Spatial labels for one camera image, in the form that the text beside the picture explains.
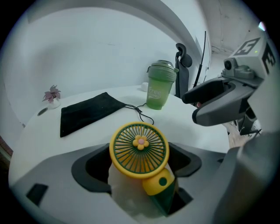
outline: potted plant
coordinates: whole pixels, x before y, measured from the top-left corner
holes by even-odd
[[[60,103],[60,92],[57,88],[57,85],[51,86],[49,91],[45,92],[43,101],[49,101],[49,108],[54,109],[59,107]]]

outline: small white vase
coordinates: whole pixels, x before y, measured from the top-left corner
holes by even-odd
[[[54,98],[53,102],[49,103],[49,109],[54,109],[59,107],[61,104],[60,100],[58,98]]]

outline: fan grille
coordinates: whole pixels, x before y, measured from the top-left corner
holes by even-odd
[[[133,146],[137,135],[147,137],[149,146],[143,150]],[[116,135],[113,148],[118,163],[129,172],[137,174],[156,170],[166,156],[166,145],[162,136],[145,124],[132,124],[121,129]]]

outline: white table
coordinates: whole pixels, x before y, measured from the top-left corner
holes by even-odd
[[[140,121],[139,114],[135,110],[123,108],[60,138],[61,108],[90,99],[103,92],[108,92],[117,100],[134,106],[144,104],[147,96],[146,92],[140,90],[140,86],[110,88],[61,99],[61,106],[48,110],[41,116],[37,116],[38,110],[22,131],[14,149],[9,170],[10,186],[41,161],[54,155],[108,143],[112,134],[121,125]],[[169,95],[162,110],[152,110],[146,105],[141,107],[143,114],[154,119],[154,125],[163,132],[168,141],[226,153],[229,149],[226,128],[223,125],[203,127],[195,124],[192,120],[195,109],[173,95]]]

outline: green bottle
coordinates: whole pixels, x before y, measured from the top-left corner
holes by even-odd
[[[158,60],[148,68],[147,72],[149,73],[147,106],[155,110],[161,110],[167,101],[179,70],[174,68],[169,61]]]

